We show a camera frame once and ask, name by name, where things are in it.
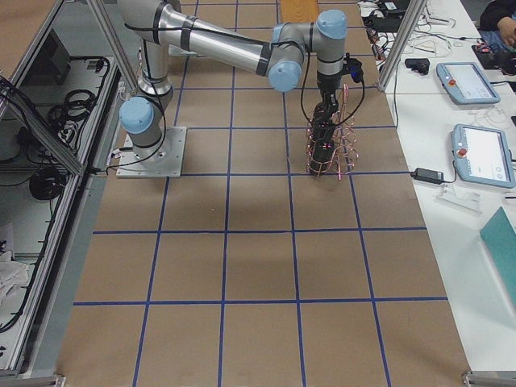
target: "black sleeve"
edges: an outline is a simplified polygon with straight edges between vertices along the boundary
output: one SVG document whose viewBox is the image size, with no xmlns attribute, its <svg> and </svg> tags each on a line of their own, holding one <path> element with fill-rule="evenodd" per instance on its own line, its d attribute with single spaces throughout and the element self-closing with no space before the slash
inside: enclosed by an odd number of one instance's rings
<svg viewBox="0 0 516 387">
<path fill-rule="evenodd" d="M 481 30 L 496 31 L 498 22 L 506 16 L 511 17 L 516 10 L 516 0 L 494 0 L 481 15 Z"/>
</svg>

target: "power adapter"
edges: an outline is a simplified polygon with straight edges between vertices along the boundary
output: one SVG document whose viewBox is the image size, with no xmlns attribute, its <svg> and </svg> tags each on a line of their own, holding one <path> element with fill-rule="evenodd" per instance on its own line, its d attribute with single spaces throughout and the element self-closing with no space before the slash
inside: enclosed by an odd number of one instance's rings
<svg viewBox="0 0 516 387">
<path fill-rule="evenodd" d="M 445 183 L 442 172 L 432 171 L 431 169 L 416 168 L 410 173 L 414 180 L 425 181 L 427 183 L 441 185 Z"/>
</svg>

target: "teal folder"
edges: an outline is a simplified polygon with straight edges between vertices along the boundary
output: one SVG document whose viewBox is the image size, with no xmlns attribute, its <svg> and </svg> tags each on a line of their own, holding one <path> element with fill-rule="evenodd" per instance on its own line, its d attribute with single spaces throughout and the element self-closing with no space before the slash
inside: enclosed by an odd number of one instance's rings
<svg viewBox="0 0 516 387">
<path fill-rule="evenodd" d="M 484 240 L 507 293 L 516 306 L 516 232 L 500 207 L 481 230 Z"/>
</svg>

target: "person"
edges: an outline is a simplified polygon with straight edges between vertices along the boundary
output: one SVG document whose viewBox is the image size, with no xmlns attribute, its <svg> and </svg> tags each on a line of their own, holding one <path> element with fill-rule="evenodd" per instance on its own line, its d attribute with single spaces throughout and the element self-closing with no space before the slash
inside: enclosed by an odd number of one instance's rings
<svg viewBox="0 0 516 387">
<path fill-rule="evenodd" d="M 494 0 L 481 15 L 482 39 L 495 51 L 516 51 L 516 0 Z"/>
</svg>

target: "person's hand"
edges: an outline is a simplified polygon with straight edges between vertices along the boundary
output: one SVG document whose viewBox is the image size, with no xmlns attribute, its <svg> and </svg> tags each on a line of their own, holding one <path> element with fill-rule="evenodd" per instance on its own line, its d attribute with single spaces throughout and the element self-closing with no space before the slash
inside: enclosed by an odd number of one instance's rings
<svg viewBox="0 0 516 387">
<path fill-rule="evenodd" d="M 516 20 L 505 17 L 498 22 L 498 30 L 500 31 L 503 43 L 508 46 L 514 46 L 516 43 Z"/>
</svg>

